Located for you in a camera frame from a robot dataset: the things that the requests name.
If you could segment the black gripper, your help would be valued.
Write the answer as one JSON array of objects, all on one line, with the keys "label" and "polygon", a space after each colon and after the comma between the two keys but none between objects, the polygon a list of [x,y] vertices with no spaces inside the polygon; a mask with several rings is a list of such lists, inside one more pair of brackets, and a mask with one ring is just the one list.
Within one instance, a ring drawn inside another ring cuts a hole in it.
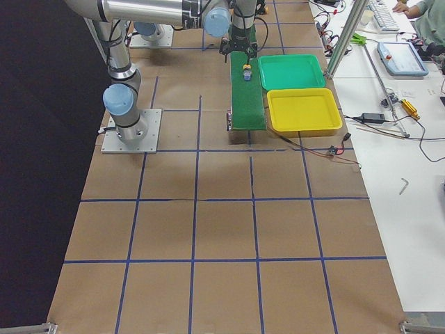
[{"label": "black gripper", "polygon": [[225,56],[225,62],[227,62],[227,56],[233,51],[243,52],[247,56],[247,62],[249,63],[252,58],[257,57],[258,45],[256,41],[251,42],[246,37],[237,36],[234,39],[222,37],[219,53]]}]

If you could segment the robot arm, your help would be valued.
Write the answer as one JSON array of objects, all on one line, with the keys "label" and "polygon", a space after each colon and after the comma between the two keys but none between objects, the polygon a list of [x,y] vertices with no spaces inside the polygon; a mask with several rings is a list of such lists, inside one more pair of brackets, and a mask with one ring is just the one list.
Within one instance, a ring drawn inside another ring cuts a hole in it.
[{"label": "robot arm", "polygon": [[129,41],[141,37],[158,47],[174,29],[204,29],[222,37],[231,21],[226,1],[67,1],[67,6],[92,24],[91,34],[103,53],[111,85],[103,102],[115,123],[115,137],[141,141],[149,125],[137,107],[141,75],[131,62]]},{"label": "robot arm", "polygon": [[221,39],[220,54],[244,54],[243,67],[251,67],[261,49],[255,39],[254,21],[264,11],[263,1],[183,1],[181,5],[180,23],[134,22],[127,44],[140,40],[148,48],[169,47],[175,31],[203,29]]}]

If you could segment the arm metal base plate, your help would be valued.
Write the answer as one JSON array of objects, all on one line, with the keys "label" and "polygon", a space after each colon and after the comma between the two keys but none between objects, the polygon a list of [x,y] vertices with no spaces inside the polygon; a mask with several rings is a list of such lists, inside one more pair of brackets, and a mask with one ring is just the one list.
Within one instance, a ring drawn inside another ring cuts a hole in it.
[{"label": "arm metal base plate", "polygon": [[171,48],[174,30],[168,25],[156,26],[156,31],[150,36],[141,35],[136,28],[131,33],[129,47],[131,49],[162,49]]},{"label": "arm metal base plate", "polygon": [[139,121],[128,128],[117,127],[109,116],[101,152],[104,154],[156,154],[161,126],[161,109],[140,109]]}]

